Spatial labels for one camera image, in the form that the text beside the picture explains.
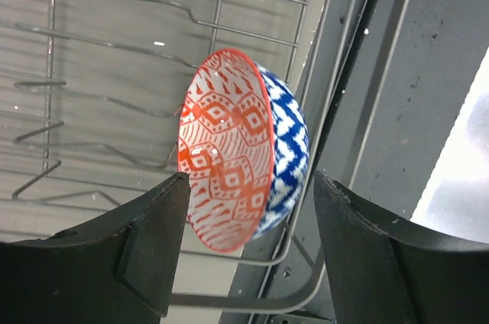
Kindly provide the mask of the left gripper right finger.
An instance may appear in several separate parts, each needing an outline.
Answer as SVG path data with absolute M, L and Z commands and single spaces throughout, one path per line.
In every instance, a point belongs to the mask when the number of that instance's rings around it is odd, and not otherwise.
M 318 171 L 313 197 L 339 323 L 486 323 L 488 246 L 406 220 Z

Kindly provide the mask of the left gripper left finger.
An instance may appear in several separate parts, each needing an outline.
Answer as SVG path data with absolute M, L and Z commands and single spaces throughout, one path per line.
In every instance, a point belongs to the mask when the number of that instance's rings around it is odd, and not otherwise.
M 47 239 L 1 245 L 3 323 L 158 323 L 189 205 L 179 172 L 141 196 Z

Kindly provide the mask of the blue patterned bowl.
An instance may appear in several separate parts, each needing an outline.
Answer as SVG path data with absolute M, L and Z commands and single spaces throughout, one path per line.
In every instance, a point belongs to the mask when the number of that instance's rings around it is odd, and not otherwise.
M 187 217 L 209 249 L 229 253 L 277 227 L 306 184 L 309 134 L 287 84 L 235 48 L 199 66 L 180 114 L 177 167 Z

